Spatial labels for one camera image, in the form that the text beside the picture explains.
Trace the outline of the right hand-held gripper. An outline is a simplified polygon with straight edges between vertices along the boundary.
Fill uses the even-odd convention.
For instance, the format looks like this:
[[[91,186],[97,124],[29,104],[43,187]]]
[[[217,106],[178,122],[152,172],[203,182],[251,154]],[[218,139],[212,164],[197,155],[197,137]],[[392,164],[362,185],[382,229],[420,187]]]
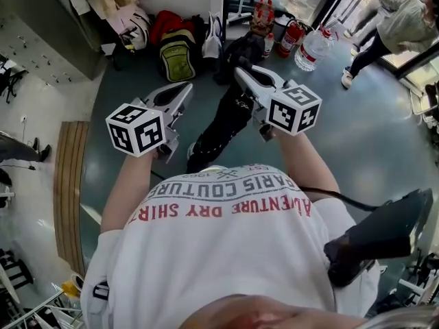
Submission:
[[[274,128],[295,136],[315,125],[322,99],[305,85],[292,80],[284,84],[280,75],[256,65],[235,67],[234,77],[254,97],[253,125],[265,141],[274,137]]]

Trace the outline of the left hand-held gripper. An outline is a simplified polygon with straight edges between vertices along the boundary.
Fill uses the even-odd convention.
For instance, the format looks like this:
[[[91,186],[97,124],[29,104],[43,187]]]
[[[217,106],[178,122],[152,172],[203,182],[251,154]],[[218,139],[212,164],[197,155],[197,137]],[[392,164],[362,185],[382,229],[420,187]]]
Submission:
[[[169,162],[178,148],[174,121],[184,112],[193,95],[190,82],[168,84],[145,99],[123,103],[106,117],[112,146],[135,158],[156,150]]]

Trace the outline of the person's right forearm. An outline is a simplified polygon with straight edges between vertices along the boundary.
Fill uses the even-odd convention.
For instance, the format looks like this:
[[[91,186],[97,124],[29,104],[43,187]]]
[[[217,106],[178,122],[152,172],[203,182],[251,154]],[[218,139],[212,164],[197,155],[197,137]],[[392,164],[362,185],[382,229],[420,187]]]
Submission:
[[[275,128],[288,176],[305,188],[340,192],[334,175],[305,133],[290,136]]]

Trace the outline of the person's left forearm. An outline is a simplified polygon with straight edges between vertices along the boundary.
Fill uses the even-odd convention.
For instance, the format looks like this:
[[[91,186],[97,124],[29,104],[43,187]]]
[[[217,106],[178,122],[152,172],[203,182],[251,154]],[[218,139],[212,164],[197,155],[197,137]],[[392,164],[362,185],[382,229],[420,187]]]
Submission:
[[[152,162],[157,157],[156,150],[138,158],[126,156],[103,209],[101,233],[124,228],[150,189]]]

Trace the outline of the green and black rucksack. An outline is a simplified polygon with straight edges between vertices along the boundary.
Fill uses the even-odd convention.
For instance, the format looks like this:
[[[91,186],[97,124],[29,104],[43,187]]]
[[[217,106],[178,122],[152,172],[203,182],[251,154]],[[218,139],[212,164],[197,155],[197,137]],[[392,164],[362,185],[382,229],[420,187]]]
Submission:
[[[163,34],[158,54],[162,73],[169,82],[187,81],[196,76],[197,47],[189,30]]]

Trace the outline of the red fire extinguisher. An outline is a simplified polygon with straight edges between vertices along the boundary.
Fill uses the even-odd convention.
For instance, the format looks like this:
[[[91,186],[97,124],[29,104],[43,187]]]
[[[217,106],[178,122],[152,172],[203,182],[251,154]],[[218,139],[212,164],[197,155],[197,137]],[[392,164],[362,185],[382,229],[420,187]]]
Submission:
[[[301,21],[292,19],[287,23],[285,32],[278,44],[278,54],[282,58],[288,58],[294,46],[300,44],[305,37],[306,28]]]

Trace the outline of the white plastic bag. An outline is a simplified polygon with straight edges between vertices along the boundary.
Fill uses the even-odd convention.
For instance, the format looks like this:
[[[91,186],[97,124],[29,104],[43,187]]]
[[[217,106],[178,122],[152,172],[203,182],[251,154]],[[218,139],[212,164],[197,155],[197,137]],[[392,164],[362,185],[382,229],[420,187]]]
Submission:
[[[209,22],[202,46],[203,58],[218,59],[222,50],[222,19],[221,13],[209,12]]]

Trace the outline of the large clear water bottle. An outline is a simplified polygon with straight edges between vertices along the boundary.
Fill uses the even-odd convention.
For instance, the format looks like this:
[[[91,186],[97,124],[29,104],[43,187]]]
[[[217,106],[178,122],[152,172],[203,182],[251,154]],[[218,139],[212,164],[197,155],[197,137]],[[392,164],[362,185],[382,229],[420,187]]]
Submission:
[[[334,42],[339,40],[336,31],[322,25],[308,33],[294,54],[296,66],[306,72],[316,69],[319,62],[326,58]]]

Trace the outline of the dark waste bin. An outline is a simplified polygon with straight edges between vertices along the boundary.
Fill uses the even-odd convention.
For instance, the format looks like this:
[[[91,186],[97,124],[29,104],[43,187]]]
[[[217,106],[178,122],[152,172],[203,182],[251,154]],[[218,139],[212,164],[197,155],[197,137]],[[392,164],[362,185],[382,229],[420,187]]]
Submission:
[[[276,42],[281,41],[281,38],[285,33],[285,28],[287,27],[288,23],[295,19],[296,17],[293,14],[290,14],[289,12],[282,12],[278,10],[275,12],[272,33],[274,34],[274,40]]]

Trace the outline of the red gift bag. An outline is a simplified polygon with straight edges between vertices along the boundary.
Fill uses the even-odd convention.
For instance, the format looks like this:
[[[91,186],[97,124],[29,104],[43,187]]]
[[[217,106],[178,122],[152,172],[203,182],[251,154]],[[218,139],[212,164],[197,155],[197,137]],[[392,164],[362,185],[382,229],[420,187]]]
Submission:
[[[267,36],[274,24],[274,7],[272,0],[258,0],[250,22],[250,31],[260,36]]]

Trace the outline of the white and black bag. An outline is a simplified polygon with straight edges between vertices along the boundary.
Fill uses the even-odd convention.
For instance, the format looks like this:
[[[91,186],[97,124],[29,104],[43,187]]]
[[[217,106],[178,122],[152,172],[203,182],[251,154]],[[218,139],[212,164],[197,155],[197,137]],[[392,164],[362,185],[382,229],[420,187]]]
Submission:
[[[119,34],[124,47],[134,53],[145,49],[150,39],[152,21],[144,10],[137,7],[128,19],[128,26]]]

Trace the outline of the pink garment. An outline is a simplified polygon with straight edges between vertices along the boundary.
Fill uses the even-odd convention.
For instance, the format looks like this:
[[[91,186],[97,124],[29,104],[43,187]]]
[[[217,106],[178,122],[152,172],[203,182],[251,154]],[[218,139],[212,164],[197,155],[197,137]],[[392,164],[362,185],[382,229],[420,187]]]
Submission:
[[[106,18],[108,24],[120,35],[128,29],[134,27],[134,23],[131,21],[133,14],[136,12],[137,6],[135,4],[124,6],[118,9],[114,14]]]

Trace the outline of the grey locker cabinet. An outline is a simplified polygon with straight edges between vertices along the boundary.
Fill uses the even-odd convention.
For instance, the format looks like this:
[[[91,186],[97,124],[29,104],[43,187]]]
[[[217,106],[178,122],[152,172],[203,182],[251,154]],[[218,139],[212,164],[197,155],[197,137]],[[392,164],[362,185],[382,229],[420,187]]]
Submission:
[[[101,58],[59,0],[0,0],[0,54],[52,86],[93,80]]]

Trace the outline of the wooden slatted board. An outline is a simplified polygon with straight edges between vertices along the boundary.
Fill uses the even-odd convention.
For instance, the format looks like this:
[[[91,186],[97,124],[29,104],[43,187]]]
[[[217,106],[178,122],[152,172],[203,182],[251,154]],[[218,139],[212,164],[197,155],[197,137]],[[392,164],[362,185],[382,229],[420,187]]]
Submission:
[[[58,256],[85,274],[80,240],[80,187],[88,121],[63,121],[54,165],[54,230]]]

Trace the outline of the person's white printed t-shirt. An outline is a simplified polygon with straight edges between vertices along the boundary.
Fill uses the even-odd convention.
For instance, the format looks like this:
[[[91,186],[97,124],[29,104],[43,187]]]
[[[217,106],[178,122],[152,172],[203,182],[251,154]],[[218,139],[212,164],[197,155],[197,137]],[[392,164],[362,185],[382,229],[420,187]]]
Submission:
[[[88,329],[177,329],[236,294],[363,317],[377,298],[378,266],[337,289],[324,254],[354,223],[340,200],[313,202],[270,166],[164,180],[122,230],[99,236],[84,321]]]

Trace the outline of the black office chair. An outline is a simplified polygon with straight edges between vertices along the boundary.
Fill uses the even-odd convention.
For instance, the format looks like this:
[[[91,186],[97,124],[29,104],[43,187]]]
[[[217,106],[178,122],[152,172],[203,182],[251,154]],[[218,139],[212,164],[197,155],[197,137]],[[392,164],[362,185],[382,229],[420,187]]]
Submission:
[[[5,102],[10,104],[10,98],[16,97],[14,86],[27,74],[25,69],[17,71],[13,66],[6,66],[10,59],[0,55],[0,97],[5,97]]]

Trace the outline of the black box device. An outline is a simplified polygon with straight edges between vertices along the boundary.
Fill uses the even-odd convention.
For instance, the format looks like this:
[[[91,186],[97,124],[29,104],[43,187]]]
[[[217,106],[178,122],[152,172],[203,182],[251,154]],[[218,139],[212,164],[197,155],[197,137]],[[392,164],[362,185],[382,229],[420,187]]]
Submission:
[[[328,242],[330,273],[355,273],[379,259],[409,256],[433,205],[430,188],[416,190],[372,211],[364,220]]]

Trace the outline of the black waist pouch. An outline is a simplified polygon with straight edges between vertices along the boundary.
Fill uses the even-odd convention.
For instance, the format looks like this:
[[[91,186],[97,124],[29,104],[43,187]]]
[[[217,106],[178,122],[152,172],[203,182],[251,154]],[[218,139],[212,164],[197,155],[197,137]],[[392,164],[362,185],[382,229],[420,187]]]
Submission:
[[[369,271],[376,260],[337,260],[331,261],[328,277],[336,288],[350,285],[363,271]]]

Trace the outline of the yellow container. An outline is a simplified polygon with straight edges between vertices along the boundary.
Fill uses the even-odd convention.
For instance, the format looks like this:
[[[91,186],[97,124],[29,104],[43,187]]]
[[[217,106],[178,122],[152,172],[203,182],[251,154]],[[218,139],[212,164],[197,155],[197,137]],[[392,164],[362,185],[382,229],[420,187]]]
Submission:
[[[72,273],[71,278],[66,282],[63,282],[61,289],[64,294],[71,298],[80,298],[82,287],[84,284],[84,279],[80,274]]]

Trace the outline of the person's chin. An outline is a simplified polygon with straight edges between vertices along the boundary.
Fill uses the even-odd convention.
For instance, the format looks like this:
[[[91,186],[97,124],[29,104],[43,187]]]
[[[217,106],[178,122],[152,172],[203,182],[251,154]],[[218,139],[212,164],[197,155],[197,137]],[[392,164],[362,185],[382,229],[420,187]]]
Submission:
[[[366,319],[361,317],[239,294],[207,304],[178,329],[356,329],[364,323]]]

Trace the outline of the black stool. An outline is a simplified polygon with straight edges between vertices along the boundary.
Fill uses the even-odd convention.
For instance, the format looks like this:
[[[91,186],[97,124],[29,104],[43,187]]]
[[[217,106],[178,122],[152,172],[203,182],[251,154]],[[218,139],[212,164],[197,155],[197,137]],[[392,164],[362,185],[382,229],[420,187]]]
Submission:
[[[0,248],[0,265],[14,290],[34,283],[34,277],[26,264],[21,259],[15,258],[11,250],[5,251]]]

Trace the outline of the white-handled broom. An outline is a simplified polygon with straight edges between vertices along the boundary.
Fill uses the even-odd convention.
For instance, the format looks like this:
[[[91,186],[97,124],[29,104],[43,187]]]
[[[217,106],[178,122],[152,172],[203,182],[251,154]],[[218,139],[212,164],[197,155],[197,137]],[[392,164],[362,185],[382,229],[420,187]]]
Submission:
[[[249,24],[255,0],[228,0],[226,26]]]

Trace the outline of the black chair with metal frame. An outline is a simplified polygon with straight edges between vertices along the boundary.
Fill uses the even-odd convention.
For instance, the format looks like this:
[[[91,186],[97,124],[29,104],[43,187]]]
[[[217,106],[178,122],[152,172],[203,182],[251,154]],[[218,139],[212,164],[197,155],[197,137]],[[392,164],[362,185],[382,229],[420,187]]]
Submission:
[[[409,94],[413,114],[439,134],[439,81],[425,85],[421,92],[410,90]]]

